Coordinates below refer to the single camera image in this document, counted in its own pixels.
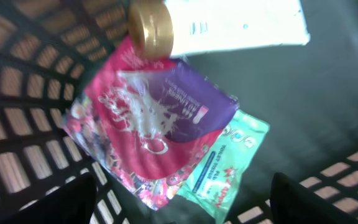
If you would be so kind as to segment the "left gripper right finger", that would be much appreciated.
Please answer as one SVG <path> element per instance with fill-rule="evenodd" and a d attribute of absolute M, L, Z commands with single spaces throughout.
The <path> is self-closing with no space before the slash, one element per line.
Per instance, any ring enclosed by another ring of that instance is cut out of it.
<path fill-rule="evenodd" d="M 270 209 L 274 224 L 358 224 L 358 219 L 281 172 L 272 179 Z"/>

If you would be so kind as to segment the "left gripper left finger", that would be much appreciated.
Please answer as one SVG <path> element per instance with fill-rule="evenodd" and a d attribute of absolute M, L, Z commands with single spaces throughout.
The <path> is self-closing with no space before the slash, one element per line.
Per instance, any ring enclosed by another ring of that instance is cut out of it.
<path fill-rule="evenodd" d="M 17 224 L 89 224 L 96 205 L 96 180 L 83 174 L 9 218 Z"/>

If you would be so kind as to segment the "teal tissue pack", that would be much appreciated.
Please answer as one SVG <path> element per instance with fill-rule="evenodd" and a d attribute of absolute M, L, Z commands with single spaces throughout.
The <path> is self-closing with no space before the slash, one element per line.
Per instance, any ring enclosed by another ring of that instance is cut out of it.
<path fill-rule="evenodd" d="M 268 133 L 268 123 L 237 110 L 177 194 L 224 220 L 239 191 L 242 174 Z"/>

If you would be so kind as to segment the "red purple liner pack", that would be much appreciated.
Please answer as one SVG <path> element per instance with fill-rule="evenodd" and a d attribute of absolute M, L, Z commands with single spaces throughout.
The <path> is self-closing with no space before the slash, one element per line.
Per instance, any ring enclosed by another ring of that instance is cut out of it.
<path fill-rule="evenodd" d="M 63 128 L 130 193 L 158 210 L 238 107 L 186 62 L 141 59 L 124 39 L 66 112 Z"/>

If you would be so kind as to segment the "white tube gold cap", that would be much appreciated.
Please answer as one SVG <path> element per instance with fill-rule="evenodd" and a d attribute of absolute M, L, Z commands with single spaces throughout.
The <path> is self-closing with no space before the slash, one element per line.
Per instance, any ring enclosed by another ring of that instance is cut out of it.
<path fill-rule="evenodd" d="M 306 45 L 299 0 L 132 1 L 129 35 L 146 59 Z"/>

